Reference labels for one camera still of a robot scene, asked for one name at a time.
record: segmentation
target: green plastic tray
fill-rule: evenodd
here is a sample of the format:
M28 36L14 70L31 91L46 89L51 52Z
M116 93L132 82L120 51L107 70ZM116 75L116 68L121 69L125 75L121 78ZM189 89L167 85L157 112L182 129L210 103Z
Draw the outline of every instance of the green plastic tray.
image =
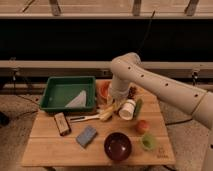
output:
M85 107L65 107L82 90L86 91ZM88 112L95 107L95 77L49 77L40 109L49 112Z

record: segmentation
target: blue sponge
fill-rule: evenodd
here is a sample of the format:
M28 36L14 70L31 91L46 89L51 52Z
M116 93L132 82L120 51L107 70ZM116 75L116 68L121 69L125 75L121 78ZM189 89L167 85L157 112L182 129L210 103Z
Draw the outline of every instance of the blue sponge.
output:
M97 131L92 126L87 126L82 133L80 133L76 137L76 141L83 147L86 146L93 140L93 138L97 135Z

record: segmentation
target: wooden tabletop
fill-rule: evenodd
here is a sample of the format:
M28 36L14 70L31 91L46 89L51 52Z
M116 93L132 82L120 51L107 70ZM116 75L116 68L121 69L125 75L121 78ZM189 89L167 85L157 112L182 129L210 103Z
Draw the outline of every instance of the wooden tabletop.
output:
M26 146L22 166L110 166L114 165L104 152L104 140L112 132L126 134L132 143L132 153L120 165L162 165L174 164L175 157L167 134L157 98L141 88L137 88L137 98L144 104L137 118L150 122L150 132L156 136L158 146L153 151L141 148L135 129L136 120L125 121L114 115L107 122L90 120L71 124L72 133L61 137L52 116L39 111ZM82 148L76 137L87 125L94 127L98 135Z

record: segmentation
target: dark background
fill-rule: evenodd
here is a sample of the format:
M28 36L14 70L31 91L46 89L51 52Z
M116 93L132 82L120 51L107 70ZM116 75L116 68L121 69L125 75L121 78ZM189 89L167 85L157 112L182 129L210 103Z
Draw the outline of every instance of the dark background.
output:
M0 20L0 59L111 60L136 52L149 19ZM213 20L154 19L143 61L213 61Z

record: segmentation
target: green cup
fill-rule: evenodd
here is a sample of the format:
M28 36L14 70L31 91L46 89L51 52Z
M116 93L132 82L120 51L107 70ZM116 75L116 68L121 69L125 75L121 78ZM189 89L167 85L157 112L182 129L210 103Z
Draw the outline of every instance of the green cup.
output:
M140 144L144 150L154 150L157 146L157 140L154 135L149 132L144 133L140 138Z

